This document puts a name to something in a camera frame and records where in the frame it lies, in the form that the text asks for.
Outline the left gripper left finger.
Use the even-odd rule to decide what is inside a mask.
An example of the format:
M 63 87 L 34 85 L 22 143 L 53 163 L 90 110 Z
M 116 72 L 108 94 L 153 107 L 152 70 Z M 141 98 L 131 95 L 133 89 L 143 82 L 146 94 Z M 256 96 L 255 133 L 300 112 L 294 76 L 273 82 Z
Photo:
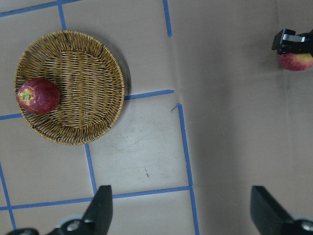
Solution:
M 50 235 L 106 235 L 112 221 L 112 188 L 100 186 L 93 198 L 79 198 L 54 202 L 15 205 L 11 209 L 28 209 L 89 202 L 83 215 L 57 225 Z

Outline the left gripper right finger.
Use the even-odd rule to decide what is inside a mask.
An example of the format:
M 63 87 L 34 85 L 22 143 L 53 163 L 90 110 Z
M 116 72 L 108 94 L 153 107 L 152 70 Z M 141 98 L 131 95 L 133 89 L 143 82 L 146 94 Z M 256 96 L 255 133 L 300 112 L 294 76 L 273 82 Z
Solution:
M 264 186 L 252 186 L 250 217 L 261 235 L 311 235 L 313 221 L 290 215 Z

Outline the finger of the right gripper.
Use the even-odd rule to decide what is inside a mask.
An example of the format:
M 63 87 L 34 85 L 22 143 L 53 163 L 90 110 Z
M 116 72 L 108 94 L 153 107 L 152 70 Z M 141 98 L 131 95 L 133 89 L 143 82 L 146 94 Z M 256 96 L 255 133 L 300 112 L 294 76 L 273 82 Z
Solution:
M 312 54 L 313 31 L 296 34 L 295 31 L 284 28 L 274 36 L 271 49 L 278 54 Z

